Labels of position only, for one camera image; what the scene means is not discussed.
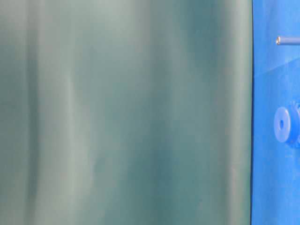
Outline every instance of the teal sheet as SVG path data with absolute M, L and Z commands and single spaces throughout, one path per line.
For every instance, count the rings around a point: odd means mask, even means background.
M 250 224 L 251 1 L 22 10 L 27 34 L 0 9 L 3 224 Z

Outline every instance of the blue surface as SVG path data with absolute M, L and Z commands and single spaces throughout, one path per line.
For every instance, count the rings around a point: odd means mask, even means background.
M 277 36 L 300 36 L 300 1 L 253 0 L 253 225 L 300 223 L 300 149 L 280 143 L 274 115 L 300 99 L 300 47 Z

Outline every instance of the hole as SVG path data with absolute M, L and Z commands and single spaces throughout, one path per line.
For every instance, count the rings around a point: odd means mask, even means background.
M 279 122 L 279 128 L 280 128 L 280 129 L 282 129 L 282 128 L 283 128 L 283 126 L 284 126 L 284 124 L 283 124 L 283 120 L 281 120 L 281 121 Z

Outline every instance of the metal pin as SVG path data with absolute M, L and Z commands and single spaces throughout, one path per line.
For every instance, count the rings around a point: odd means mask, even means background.
M 300 45 L 300 37 L 281 37 L 276 39 L 277 45 Z

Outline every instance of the blue mechanical part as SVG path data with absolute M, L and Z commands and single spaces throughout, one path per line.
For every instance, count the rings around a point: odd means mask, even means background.
M 276 39 L 277 45 L 300 45 L 300 37 L 282 37 Z
M 279 107 L 274 116 L 274 133 L 277 140 L 293 148 L 300 147 L 299 104 L 292 102 L 288 107 Z

